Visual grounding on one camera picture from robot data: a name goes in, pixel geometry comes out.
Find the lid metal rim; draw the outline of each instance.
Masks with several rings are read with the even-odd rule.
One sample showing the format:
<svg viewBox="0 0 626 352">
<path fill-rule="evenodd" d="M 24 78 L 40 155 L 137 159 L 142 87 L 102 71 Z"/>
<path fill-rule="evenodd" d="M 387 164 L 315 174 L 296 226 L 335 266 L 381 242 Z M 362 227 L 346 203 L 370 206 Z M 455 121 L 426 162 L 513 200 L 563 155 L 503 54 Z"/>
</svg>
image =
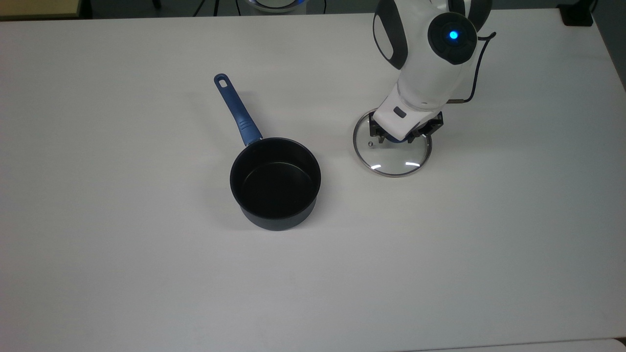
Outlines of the lid metal rim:
<svg viewBox="0 0 626 352">
<path fill-rule="evenodd" d="M 361 160 L 361 162 L 367 166 L 367 168 L 369 170 L 372 170 L 375 173 L 378 173 L 379 175 L 383 175 L 385 177 L 405 177 L 408 175 L 411 175 L 414 172 L 419 171 L 420 169 L 422 169 L 424 167 L 424 164 L 428 161 L 428 158 L 431 155 L 431 152 L 433 150 L 433 139 L 430 136 L 426 136 L 426 154 L 424 156 L 424 161 L 415 169 L 409 171 L 409 172 L 404 172 L 404 173 L 387 173 L 387 172 L 382 172 L 382 171 L 378 171 L 375 168 L 372 168 L 371 165 L 369 165 L 365 159 L 363 159 L 363 157 L 361 156 L 361 154 L 359 153 L 357 147 L 356 147 L 356 136 L 357 133 L 359 131 L 359 126 L 361 126 L 361 123 L 363 122 L 363 120 L 365 120 L 370 114 L 372 114 L 374 111 L 376 111 L 376 109 L 372 109 L 369 110 L 367 113 L 365 113 L 365 115 L 363 115 L 359 121 L 357 121 L 356 126 L 354 127 L 354 132 L 352 133 L 352 146 L 354 147 L 354 151 L 356 152 L 356 155 L 359 157 L 359 159 Z"/>
</svg>

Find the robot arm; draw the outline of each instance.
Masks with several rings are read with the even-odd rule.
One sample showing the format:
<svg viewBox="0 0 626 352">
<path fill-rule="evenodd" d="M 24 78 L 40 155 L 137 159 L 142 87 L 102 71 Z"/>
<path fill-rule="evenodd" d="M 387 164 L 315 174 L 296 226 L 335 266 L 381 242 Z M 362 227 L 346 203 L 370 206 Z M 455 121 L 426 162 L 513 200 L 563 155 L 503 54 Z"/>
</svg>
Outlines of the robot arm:
<svg viewBox="0 0 626 352">
<path fill-rule="evenodd" d="M 373 120 L 396 140 L 436 117 L 471 71 L 491 0 L 381 0 L 374 39 L 400 70 Z"/>
</svg>

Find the saucepan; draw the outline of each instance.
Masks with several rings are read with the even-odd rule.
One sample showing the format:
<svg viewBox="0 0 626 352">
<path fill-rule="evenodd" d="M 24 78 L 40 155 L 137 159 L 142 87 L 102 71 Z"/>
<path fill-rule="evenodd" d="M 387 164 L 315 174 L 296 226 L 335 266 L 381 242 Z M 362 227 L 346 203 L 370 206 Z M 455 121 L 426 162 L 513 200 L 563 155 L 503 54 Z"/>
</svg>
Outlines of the saucepan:
<svg viewBox="0 0 626 352">
<path fill-rule="evenodd" d="M 213 80 L 244 140 L 230 169 L 230 189 L 242 212 L 267 230 L 300 224 L 313 211 L 321 184 L 315 156 L 293 140 L 263 138 L 228 76 Z"/>
</svg>

